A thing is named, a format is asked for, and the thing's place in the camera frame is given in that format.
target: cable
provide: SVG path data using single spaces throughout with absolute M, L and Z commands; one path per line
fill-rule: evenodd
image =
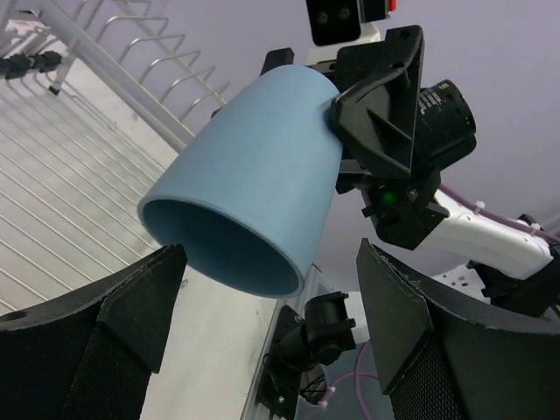
M 368 406 L 364 401 L 363 394 L 361 393 L 360 384 L 360 365 L 366 355 L 366 350 L 368 350 L 369 341 L 361 345 L 360 351 L 358 352 L 358 357 L 356 357 L 356 362 L 353 366 L 353 385 L 356 388 L 356 396 L 358 397 L 358 404 L 360 405 L 361 412 L 366 420 L 371 420 L 371 415 L 369 414 Z
M 358 376 L 366 376 L 367 378 L 372 378 L 372 379 L 379 380 L 377 374 L 374 374 L 372 372 L 358 372 Z M 331 398 L 331 396 L 333 396 L 334 389 L 336 389 L 336 387 L 338 387 L 341 382 L 345 381 L 348 378 L 353 378 L 353 377 L 355 377 L 355 373 L 354 372 L 348 372 L 347 374 L 343 374 L 341 377 L 335 379 L 332 382 L 332 385 L 329 387 L 329 389 L 326 390 L 325 394 L 323 395 L 323 398 L 321 398 L 321 402 L 328 401 L 329 398 Z M 309 414 L 309 416 L 305 417 L 303 420 L 310 420 L 310 419 L 314 418 L 318 413 L 319 413 L 319 410 L 315 409 L 312 413 Z
M 442 193 L 448 195 L 453 200 L 457 201 L 461 206 L 464 206 L 471 211 L 474 211 L 474 210 L 477 209 L 476 205 L 471 203 L 468 199 L 464 198 L 460 194 L 454 192 L 449 186 L 440 185 L 439 189 L 441 190 Z M 525 224 L 521 224 L 521 223 L 519 223 L 515 220 L 511 220 L 511 219 L 508 219 L 506 217 L 499 216 L 498 214 L 488 212 L 487 210 L 484 210 L 484 209 L 478 209 L 478 214 L 480 214 L 484 217 L 487 217 L 491 221 L 495 221 L 497 223 L 500 223 L 501 225 L 519 230 L 519 231 L 524 232 L 526 234 L 531 234 L 533 232 L 533 228 L 530 227 L 530 226 L 527 226 Z M 533 235 L 538 236 L 539 238 L 542 238 L 547 242 L 554 242 L 554 243 L 560 244 L 560 237 L 558 237 L 554 234 L 549 234 L 547 232 L 543 232 L 542 230 L 537 230 L 533 233 Z

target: purple cable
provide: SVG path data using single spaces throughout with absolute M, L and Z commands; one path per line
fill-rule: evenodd
M 373 374 L 371 372 L 358 372 L 358 376 L 366 376 L 368 378 L 373 378 L 373 379 L 379 379 L 377 377 L 376 374 Z M 355 373 L 354 372 L 348 372 L 347 374 L 343 374 L 340 378 L 335 379 L 332 384 L 331 387 L 338 387 L 339 384 L 342 381 L 345 381 L 348 378 L 352 378 L 355 377 Z M 327 401 L 329 398 L 331 398 L 331 396 L 333 395 L 333 392 L 328 389 L 325 394 L 323 395 L 323 398 L 321 398 L 321 401 Z M 310 420 L 311 418 L 314 418 L 317 414 L 319 413 L 319 410 L 314 410 L 309 416 L 307 416 L 304 420 Z
M 463 196 L 454 192 L 449 186 L 440 185 L 439 189 L 442 191 L 442 193 L 448 195 L 450 198 L 457 201 L 461 206 L 464 206 L 464 207 L 466 207 L 466 208 L 468 208 L 469 210 L 472 210 L 472 211 L 477 209 L 476 205 L 471 203 L 468 199 L 464 198 Z M 519 223 L 515 220 L 510 220 L 506 217 L 499 216 L 498 214 L 488 212 L 487 210 L 484 210 L 484 209 L 480 209 L 479 214 L 481 216 L 487 217 L 491 221 L 496 221 L 496 222 L 500 223 L 501 225 L 504 225 L 504 226 L 507 226 L 509 228 L 513 228 L 513 229 L 516 229 L 516 230 L 520 230 L 522 232 L 525 232 L 526 234 L 530 234 L 533 231 L 532 227 L 529 227 L 525 224 L 521 224 L 521 223 Z M 554 234 L 548 234 L 546 232 L 543 232 L 542 230 L 537 230 L 537 231 L 535 231 L 534 235 L 538 236 L 539 238 L 544 239 L 547 242 L 554 242 L 554 243 L 559 243 L 560 244 L 560 237 L 558 237 Z
M 371 415 L 369 414 L 368 406 L 364 401 L 364 396 L 361 393 L 360 385 L 360 365 L 364 356 L 366 355 L 366 350 L 368 350 L 369 341 L 361 345 L 360 351 L 358 352 L 358 357 L 356 357 L 356 362 L 353 366 L 353 385 L 356 388 L 356 396 L 358 397 L 358 404 L 360 405 L 361 412 L 366 420 L 371 420 Z

